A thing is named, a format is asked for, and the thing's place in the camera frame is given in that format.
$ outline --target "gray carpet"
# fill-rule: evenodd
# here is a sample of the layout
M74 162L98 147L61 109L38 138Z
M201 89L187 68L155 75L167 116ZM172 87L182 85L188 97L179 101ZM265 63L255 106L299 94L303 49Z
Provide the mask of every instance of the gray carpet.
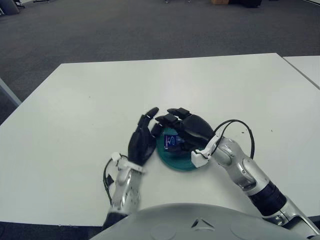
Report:
M210 0L52 0L25 6L18 15L0 16L0 77L22 101L61 63L320 55L320 7L302 0L264 0L255 9ZM0 92L0 124L14 109ZM90 236L82 228L4 224L3 239Z

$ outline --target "white table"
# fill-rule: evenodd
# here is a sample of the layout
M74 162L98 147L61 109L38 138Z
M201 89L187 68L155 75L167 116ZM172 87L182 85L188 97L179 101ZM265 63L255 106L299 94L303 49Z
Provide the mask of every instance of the white table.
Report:
M320 90L320 56L286 56L284 59Z
M320 93L269 53L60 65L0 126L0 221L102 225L103 168L112 152L127 153L154 106L158 116L184 107L212 127L245 121L259 166L308 216L320 215ZM241 125L226 136L250 151ZM206 203L259 216L214 162L176 172L155 152L145 168L141 209Z

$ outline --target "small blue object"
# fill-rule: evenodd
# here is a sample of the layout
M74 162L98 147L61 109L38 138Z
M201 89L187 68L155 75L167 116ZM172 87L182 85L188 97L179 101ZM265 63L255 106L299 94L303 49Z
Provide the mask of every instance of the small blue object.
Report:
M183 143L184 140L171 128L165 128L163 134L156 139L156 149L161 160L170 168L178 171L191 171L196 169L191 162L191 152L173 153L168 148Z

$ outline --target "silver robotic arm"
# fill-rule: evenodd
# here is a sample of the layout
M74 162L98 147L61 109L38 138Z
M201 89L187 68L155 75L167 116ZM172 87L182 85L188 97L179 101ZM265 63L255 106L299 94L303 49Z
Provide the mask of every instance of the silver robotic arm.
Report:
M234 140L222 137L217 146L219 138L219 135L214 136L204 150L192 152L192 162L196 167L206 164L211 158L214 159L250 198L264 220L292 230L305 238L320 235L319 229L313 222L289 197L279 191Z

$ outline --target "black cable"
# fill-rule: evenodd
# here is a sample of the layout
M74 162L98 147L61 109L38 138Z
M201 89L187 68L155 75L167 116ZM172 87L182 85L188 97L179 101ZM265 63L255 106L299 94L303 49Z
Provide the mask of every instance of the black cable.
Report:
M228 127L230 124L232 124L232 122L229 122L229 123L225 126L225 128L223 129L223 131L222 131L222 133L221 133L221 137L220 137L219 140L216 142L215 148L214 148L213 151L211 152L211 155L214 154L214 152L217 150L217 148L218 148L218 146L219 146L222 138L224 137L225 130L227 129L227 127Z
M218 146L219 146L219 144L220 144L220 142L221 142L221 140L222 140L222 137L224 136L224 133L225 133L227 127L228 127L230 124L235 123L235 122L243 124L243 125L246 127L246 129L248 130L249 135L250 135L250 140L251 140L250 158L254 159L254 155L255 155L255 139L254 139L254 135L253 135L251 129L249 128L249 126L248 126L245 122L243 122L243 121L241 121L241 120L238 120L238 119L230 119L230 120L224 121L224 122L222 122L221 124L219 124L219 126L217 126L217 127L215 128L214 132L216 133L219 128L221 128L223 125L225 125L226 123L228 123L228 124L225 126L225 128L223 129L223 131L222 131L222 133L221 133L221 137L219 138L218 142L216 143L215 148L214 148L214 150L213 150L213 152L212 152L211 154L213 154L213 153L217 150L217 148L218 148Z
M110 162L112 161L112 158L110 158L110 160L106 163L104 170L103 170L103 185L104 185L104 189L106 191L106 194L108 195L109 201L110 201L110 205L112 204L112 198L110 196L110 191L109 191L109 186L107 184L107 177L106 177L106 171L107 171L107 167L110 164Z

